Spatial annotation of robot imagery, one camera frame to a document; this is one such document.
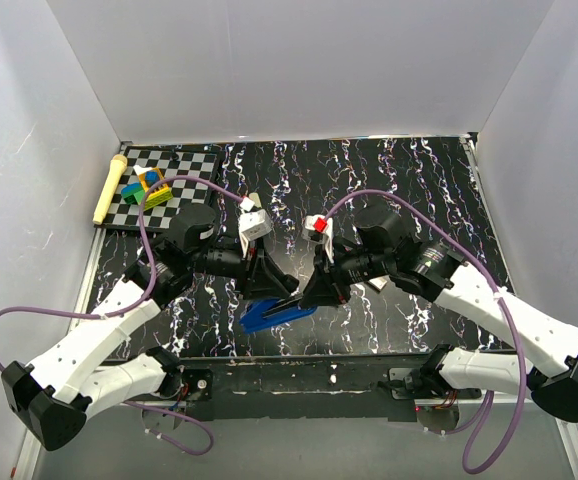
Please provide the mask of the white cream stapler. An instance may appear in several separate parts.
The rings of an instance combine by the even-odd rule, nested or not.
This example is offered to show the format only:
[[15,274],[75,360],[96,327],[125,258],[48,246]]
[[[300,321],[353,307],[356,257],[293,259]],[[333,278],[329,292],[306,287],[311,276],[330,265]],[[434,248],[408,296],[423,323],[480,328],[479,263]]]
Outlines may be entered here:
[[248,195],[248,198],[254,203],[254,205],[255,205],[257,208],[261,208],[261,207],[262,207],[262,203],[261,203],[260,197],[259,197],[259,195],[258,195],[257,193],[251,192],[251,193]]

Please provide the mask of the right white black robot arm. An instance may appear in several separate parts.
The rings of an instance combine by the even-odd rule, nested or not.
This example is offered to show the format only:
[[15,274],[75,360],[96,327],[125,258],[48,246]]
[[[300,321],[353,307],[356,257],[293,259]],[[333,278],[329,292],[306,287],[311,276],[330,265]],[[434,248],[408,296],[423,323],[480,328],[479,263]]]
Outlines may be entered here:
[[489,282],[443,241],[420,241],[385,204],[355,217],[356,243],[333,233],[333,221],[310,215],[303,234],[317,242],[313,274],[299,306],[339,306],[353,285],[388,278],[403,292],[453,311],[514,347],[512,353],[438,345],[395,386],[444,397],[469,389],[530,396],[555,418],[578,423],[578,327],[558,321]]

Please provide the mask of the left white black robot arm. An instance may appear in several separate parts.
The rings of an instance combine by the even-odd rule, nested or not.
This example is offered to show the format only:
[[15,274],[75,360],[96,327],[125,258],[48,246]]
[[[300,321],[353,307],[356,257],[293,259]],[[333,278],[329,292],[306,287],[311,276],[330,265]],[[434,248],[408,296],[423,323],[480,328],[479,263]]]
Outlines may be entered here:
[[1,381],[12,412],[47,451],[62,448],[98,413],[140,395],[174,398],[181,360],[162,347],[109,369],[102,362],[193,283],[197,273],[231,278],[245,300],[285,299],[298,281],[265,250],[267,212],[245,199],[236,239],[218,240],[215,210],[185,204],[152,239],[109,295],[61,341],[27,364],[11,362]]

